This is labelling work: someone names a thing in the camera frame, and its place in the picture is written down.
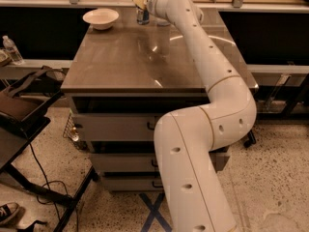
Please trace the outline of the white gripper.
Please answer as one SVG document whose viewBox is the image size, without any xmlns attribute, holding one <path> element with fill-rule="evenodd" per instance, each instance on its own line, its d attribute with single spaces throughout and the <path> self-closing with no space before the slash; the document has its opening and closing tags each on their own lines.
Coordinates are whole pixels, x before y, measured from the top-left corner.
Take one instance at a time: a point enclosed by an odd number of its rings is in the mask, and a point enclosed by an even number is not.
<svg viewBox="0 0 309 232">
<path fill-rule="evenodd" d="M 142 9 L 148 9 L 151 15 L 160 18 L 166 18 L 167 4 L 169 0 L 132 0 L 134 4 Z"/>
</svg>

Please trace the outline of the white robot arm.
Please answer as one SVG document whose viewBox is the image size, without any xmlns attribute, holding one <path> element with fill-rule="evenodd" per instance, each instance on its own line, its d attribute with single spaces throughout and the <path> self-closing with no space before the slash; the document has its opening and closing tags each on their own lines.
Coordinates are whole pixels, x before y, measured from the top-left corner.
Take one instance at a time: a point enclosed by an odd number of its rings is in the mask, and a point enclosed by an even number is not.
<svg viewBox="0 0 309 232">
<path fill-rule="evenodd" d="M 252 129 L 256 103 L 240 74 L 201 26 L 191 0 L 133 0 L 182 34 L 210 100 L 163 115 L 154 149 L 173 232 L 239 232 L 211 162 L 210 152 Z"/>
</svg>

